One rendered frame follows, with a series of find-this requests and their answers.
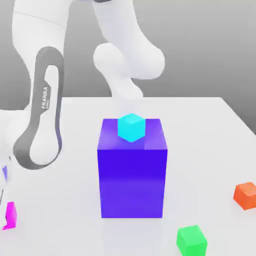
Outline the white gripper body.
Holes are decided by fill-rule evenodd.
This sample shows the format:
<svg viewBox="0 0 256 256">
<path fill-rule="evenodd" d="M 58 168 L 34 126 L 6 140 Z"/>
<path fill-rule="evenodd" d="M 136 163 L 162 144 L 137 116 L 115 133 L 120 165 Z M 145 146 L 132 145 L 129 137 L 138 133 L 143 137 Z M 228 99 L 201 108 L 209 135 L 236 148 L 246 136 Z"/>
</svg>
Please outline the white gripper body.
<svg viewBox="0 0 256 256">
<path fill-rule="evenodd" d="M 6 209 L 7 209 L 8 200 L 9 200 L 7 184 L 2 186 L 0 192 L 1 192 L 0 194 L 0 227 L 4 227 L 7 224 Z"/>
</svg>

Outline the small magenta cube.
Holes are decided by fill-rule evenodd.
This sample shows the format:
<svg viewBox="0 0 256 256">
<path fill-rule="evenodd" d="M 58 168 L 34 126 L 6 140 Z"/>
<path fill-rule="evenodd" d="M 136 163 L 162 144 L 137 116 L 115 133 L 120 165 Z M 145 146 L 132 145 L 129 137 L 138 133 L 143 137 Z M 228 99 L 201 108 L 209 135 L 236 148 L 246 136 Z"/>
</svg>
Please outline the small magenta cube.
<svg viewBox="0 0 256 256">
<path fill-rule="evenodd" d="M 17 210 L 16 210 L 15 203 L 13 201 L 9 201 L 7 203 L 6 212 L 5 212 L 5 220 L 6 220 L 6 225 L 4 225 L 2 227 L 2 230 L 16 228 Z"/>
</svg>

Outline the small cyan cube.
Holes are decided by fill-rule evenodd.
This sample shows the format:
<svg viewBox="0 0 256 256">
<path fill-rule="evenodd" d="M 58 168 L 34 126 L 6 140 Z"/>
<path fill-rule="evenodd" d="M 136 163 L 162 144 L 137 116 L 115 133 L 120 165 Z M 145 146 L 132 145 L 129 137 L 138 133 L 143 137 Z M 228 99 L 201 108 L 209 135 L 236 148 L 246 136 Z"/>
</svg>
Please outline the small cyan cube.
<svg viewBox="0 0 256 256">
<path fill-rule="evenodd" d="M 135 142 L 146 134 L 146 119 L 134 113 L 117 119 L 117 135 L 128 141 Z"/>
</svg>

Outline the small green cube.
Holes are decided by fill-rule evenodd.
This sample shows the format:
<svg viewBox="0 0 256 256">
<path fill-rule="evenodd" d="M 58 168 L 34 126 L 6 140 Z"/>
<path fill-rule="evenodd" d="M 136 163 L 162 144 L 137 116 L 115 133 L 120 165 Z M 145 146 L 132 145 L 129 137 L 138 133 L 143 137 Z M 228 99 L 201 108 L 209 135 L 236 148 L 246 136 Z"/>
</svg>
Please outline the small green cube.
<svg viewBox="0 0 256 256">
<path fill-rule="evenodd" d="M 182 256 L 206 256 L 208 241 L 198 225 L 179 228 L 176 244 Z"/>
</svg>

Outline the small orange cube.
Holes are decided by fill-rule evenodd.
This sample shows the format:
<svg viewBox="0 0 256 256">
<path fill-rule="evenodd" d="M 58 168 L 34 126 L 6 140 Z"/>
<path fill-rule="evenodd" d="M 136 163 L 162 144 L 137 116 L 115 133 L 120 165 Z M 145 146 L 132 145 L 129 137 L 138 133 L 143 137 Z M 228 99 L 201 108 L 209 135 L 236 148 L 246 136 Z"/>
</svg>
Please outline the small orange cube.
<svg viewBox="0 0 256 256">
<path fill-rule="evenodd" d="M 233 199 L 244 210 L 256 208 L 256 185 L 252 182 L 236 185 Z"/>
</svg>

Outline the large purple box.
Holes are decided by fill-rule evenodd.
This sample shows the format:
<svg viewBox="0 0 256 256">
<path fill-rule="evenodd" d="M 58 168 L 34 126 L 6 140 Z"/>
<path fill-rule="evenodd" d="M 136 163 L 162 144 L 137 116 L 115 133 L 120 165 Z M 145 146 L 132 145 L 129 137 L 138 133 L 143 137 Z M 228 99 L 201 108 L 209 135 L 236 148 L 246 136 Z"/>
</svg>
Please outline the large purple box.
<svg viewBox="0 0 256 256">
<path fill-rule="evenodd" d="M 128 142 L 118 121 L 104 119 L 97 147 L 102 218 L 161 218 L 168 147 L 159 119 L 147 119 L 145 136 Z"/>
</svg>

